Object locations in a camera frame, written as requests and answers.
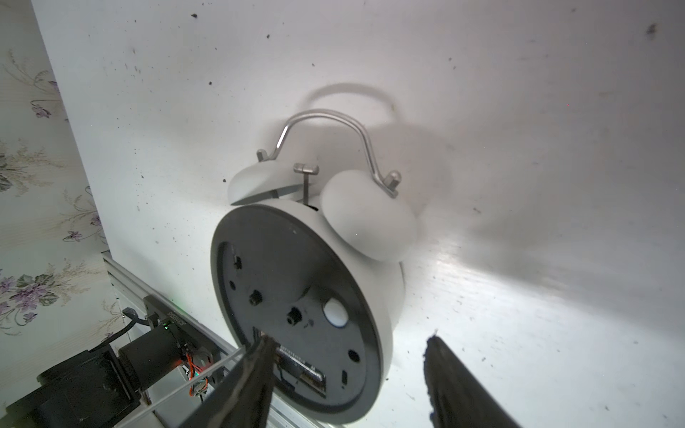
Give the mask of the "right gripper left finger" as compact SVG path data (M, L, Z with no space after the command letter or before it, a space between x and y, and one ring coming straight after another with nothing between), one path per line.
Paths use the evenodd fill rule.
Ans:
M275 386L278 345L269 336L255 342L183 427L265 427Z

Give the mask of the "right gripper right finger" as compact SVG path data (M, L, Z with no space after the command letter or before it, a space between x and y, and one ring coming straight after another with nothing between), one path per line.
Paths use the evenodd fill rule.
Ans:
M433 408L433 426L518 426L437 335L427 340L424 375Z

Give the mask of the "white twin-bell alarm clock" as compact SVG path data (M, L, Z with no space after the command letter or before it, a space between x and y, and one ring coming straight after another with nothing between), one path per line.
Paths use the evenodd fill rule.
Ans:
M318 166L279 158L290 131L312 119L353 130L367 162L336 173L316 196ZM328 424L355 422L390 370L406 294L401 262L417 241L401 174L381 172L359 121L324 109L289 118L257 158L230 180L231 209L212 238L219 307L240 344L276 342L273 376L290 405Z

